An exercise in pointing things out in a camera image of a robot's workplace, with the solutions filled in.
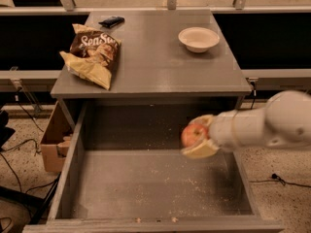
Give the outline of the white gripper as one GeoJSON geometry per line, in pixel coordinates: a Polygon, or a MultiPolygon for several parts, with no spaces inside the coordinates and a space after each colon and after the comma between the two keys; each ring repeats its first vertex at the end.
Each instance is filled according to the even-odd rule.
{"type": "Polygon", "coordinates": [[[189,124],[201,124],[209,127],[211,140],[202,140],[200,143],[181,150],[181,154],[190,159],[206,158],[215,155],[218,150],[234,151],[241,145],[234,130],[234,120],[238,111],[223,112],[217,116],[203,115],[191,120],[189,124]]]}

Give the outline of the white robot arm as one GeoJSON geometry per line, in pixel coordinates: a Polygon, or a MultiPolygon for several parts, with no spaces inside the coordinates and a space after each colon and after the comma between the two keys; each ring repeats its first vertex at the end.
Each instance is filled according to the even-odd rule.
{"type": "Polygon", "coordinates": [[[248,147],[306,147],[311,144],[311,96],[282,91],[258,109],[199,116],[190,121],[183,134],[182,139],[190,142],[184,144],[181,154],[191,159],[248,147]]]}

